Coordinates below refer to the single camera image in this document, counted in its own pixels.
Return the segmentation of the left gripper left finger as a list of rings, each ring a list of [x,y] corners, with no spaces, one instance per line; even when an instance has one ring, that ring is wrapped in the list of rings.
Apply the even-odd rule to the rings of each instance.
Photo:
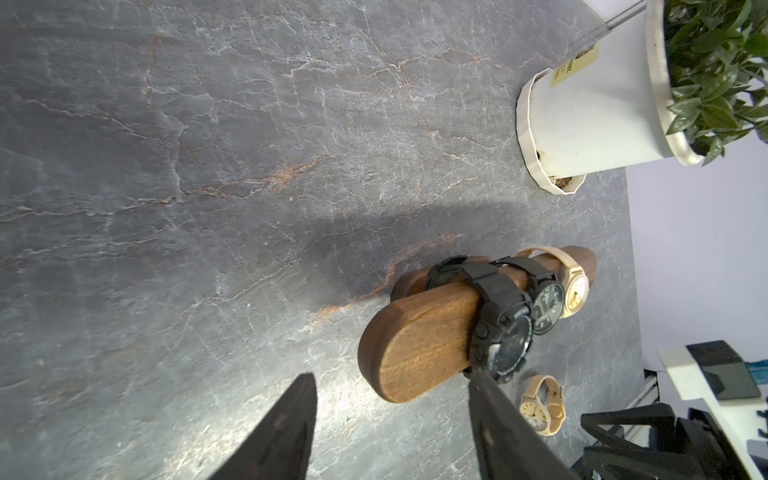
[[[296,377],[213,479],[304,479],[317,415],[313,374]]]

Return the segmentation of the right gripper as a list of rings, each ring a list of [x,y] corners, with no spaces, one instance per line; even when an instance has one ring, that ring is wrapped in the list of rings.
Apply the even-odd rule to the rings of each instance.
[[[747,479],[749,473],[714,417],[691,408],[687,417],[655,403],[584,414],[595,439],[572,466],[581,479]]]

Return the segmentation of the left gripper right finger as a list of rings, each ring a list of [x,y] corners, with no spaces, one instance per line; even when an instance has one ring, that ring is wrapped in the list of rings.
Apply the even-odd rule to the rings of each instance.
[[[483,479],[574,479],[491,376],[470,374],[469,415]]]

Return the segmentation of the beige watch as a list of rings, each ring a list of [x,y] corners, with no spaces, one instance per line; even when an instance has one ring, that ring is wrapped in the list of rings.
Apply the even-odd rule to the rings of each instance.
[[[535,375],[529,379],[521,397],[519,412],[539,435],[556,435],[567,415],[563,388],[551,375]]]
[[[555,257],[563,266],[563,273],[557,275],[565,289],[565,304],[561,317],[568,318],[578,313],[586,303],[590,292],[590,282],[584,268],[570,254],[552,246],[528,248],[519,251],[517,255],[531,258],[535,251],[542,251]]]

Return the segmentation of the chunky black watch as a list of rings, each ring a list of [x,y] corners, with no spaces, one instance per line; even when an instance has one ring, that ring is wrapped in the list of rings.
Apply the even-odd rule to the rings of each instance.
[[[453,256],[433,266],[428,290],[456,279],[465,279],[480,294],[474,315],[467,374],[484,371],[497,383],[509,382],[525,364],[533,339],[533,302],[530,296],[490,263]]]

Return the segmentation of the slim black watch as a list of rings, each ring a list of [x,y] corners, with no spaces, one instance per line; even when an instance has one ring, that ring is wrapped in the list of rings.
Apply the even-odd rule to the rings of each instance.
[[[527,274],[526,291],[533,307],[531,318],[535,335],[544,335],[554,328],[564,314],[565,289],[556,274],[531,258],[506,256],[492,262],[495,266],[511,266]]]

